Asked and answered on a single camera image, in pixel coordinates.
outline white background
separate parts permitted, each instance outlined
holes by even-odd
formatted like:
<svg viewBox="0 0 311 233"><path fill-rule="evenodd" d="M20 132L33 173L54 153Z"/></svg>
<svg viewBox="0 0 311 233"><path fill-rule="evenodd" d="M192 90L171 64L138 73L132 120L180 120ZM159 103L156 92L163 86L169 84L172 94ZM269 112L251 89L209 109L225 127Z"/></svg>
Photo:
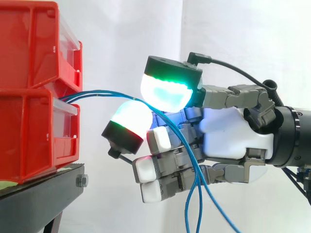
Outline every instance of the white background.
<svg viewBox="0 0 311 233"><path fill-rule="evenodd" d="M186 60L190 51L211 55L273 79L286 105L311 108L311 34L308 0L59 0L60 11L83 43L84 90L141 97L148 55ZM250 83L205 65L204 84ZM182 233L188 192L143 204L131 167L107 155L101 133L124 100L81 100L80 160L89 185L63 213L60 233ZM144 145L138 156L148 155ZM311 208L281 170L269 167L251 184L211 185L242 232L311 232ZM198 197L190 204L194 231ZM201 232L232 232L204 193Z"/></svg>

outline black sensor cap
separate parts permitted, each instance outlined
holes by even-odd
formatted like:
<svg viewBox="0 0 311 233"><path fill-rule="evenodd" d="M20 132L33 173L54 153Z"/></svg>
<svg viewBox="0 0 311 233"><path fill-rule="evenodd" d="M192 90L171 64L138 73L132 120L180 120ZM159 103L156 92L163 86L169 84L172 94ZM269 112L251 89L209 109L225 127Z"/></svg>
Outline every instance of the black sensor cap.
<svg viewBox="0 0 311 233"><path fill-rule="evenodd" d="M139 137L137 134L133 133L132 131L128 130L127 128L119 125L114 121L109 121L105 130L102 133L102 136L108 141L113 142L119 148L123 148L132 154L136 154L139 150L143 139ZM117 159L121 152L117 151L114 148L111 148L108 154L115 159Z"/></svg>
<svg viewBox="0 0 311 233"><path fill-rule="evenodd" d="M183 83L188 89L196 90L202 76L202 70L189 63L149 56L145 74L162 81Z"/></svg>

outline metal bolt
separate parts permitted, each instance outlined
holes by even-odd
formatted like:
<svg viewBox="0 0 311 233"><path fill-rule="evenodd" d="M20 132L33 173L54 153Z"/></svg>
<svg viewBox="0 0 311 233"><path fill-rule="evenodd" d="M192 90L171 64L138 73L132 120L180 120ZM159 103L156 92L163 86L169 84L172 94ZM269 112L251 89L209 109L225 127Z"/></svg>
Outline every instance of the metal bolt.
<svg viewBox="0 0 311 233"><path fill-rule="evenodd" d="M77 179L76 179L76 185L77 185L77 187L80 187L80 188L87 187L87 185L88 185L88 175L86 175L86 174L78 175Z"/></svg>

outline red storage drawer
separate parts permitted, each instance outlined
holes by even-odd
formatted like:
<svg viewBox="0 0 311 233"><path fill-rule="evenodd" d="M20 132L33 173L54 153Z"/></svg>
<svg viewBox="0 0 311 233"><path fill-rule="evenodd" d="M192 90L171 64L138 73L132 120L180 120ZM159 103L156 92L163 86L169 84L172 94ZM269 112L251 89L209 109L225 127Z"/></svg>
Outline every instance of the red storage drawer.
<svg viewBox="0 0 311 233"><path fill-rule="evenodd" d="M82 44L49 1L0 0L0 87L82 91Z"/></svg>
<svg viewBox="0 0 311 233"><path fill-rule="evenodd" d="M44 89L0 89L0 181L24 183L79 158L78 105Z"/></svg>

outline robotic arm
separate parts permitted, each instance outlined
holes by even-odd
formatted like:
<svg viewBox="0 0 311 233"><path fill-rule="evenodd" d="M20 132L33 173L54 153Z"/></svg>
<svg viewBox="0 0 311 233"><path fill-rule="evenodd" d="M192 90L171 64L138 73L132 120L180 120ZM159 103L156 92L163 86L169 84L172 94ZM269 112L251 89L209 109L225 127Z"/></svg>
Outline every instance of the robotic arm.
<svg viewBox="0 0 311 233"><path fill-rule="evenodd" d="M259 83L248 75L256 85L229 88L202 85L202 70L197 68L198 63L217 63L248 75L227 63L197 53L190 53L184 63L149 57L145 76L155 78L154 83L163 81L163 85L173 92L149 86L144 95L143 80L142 94L159 110L166 111L170 105L183 108L166 115L178 125L199 163L216 162L213 166L200 165L206 182L249 183L265 173L266 164L283 168L291 177L285 167L296 166L298 174L292 175L303 183L304 195L310 200L311 111L284 107L277 96L276 83L271 80ZM185 100L171 82L185 84L187 91L192 90L191 98ZM153 102L155 95L152 94L156 92L165 97L163 103ZM147 132L147 141L152 155L132 163L143 202L162 201L189 190L195 173L188 153L156 115Z"/></svg>

